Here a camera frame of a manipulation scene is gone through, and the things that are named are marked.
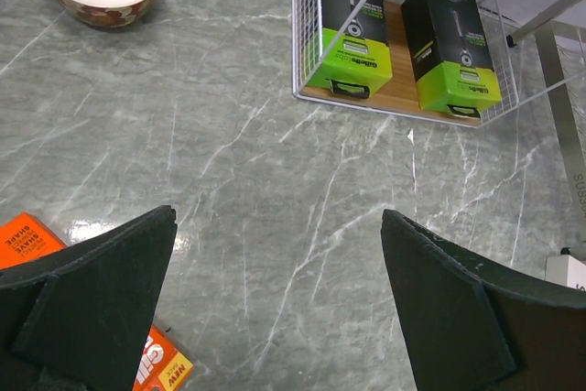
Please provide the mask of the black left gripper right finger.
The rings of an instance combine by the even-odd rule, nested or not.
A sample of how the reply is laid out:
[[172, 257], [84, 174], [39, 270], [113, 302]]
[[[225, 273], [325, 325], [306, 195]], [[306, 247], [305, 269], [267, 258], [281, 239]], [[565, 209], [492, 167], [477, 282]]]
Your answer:
[[419, 390], [582, 390], [585, 295], [450, 242], [402, 213], [382, 247]]

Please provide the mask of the white Harry's box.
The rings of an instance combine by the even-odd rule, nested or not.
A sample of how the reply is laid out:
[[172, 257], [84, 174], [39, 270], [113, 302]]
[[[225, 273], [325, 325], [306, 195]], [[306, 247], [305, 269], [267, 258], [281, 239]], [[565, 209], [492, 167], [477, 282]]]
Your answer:
[[545, 280], [560, 286], [585, 291], [585, 262], [574, 257], [569, 247], [546, 259]]

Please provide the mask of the Gillette Labs razor box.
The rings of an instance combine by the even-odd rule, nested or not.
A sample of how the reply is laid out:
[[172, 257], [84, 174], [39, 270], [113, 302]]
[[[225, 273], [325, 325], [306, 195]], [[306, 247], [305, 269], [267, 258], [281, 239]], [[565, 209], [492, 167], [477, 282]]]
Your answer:
[[401, 14], [422, 110], [479, 119], [502, 101], [476, 0], [406, 0]]
[[308, 85], [368, 99], [392, 78], [384, 0], [318, 0], [305, 49]]

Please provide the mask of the white wire wooden shelf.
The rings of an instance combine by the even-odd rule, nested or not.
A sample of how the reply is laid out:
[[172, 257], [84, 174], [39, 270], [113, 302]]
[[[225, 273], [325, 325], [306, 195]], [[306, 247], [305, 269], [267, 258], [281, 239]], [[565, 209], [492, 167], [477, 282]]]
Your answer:
[[474, 128], [533, 99], [499, 0], [292, 0], [292, 13], [299, 99]]

